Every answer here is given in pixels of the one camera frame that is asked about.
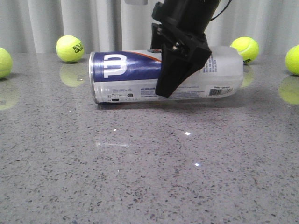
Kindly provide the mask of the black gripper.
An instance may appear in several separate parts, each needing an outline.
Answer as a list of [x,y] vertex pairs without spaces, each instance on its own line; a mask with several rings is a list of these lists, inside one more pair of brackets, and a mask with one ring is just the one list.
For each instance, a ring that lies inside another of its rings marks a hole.
[[190,75],[204,67],[211,55],[204,31],[207,1],[165,1],[155,4],[150,49],[161,49],[161,74],[155,93],[169,97]]

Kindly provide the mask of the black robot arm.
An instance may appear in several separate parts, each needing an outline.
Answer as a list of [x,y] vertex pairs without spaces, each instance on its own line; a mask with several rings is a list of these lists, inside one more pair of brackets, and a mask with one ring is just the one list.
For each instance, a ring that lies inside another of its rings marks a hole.
[[151,49],[161,49],[162,65],[155,93],[169,97],[211,55],[205,30],[218,0],[166,0],[155,4]]

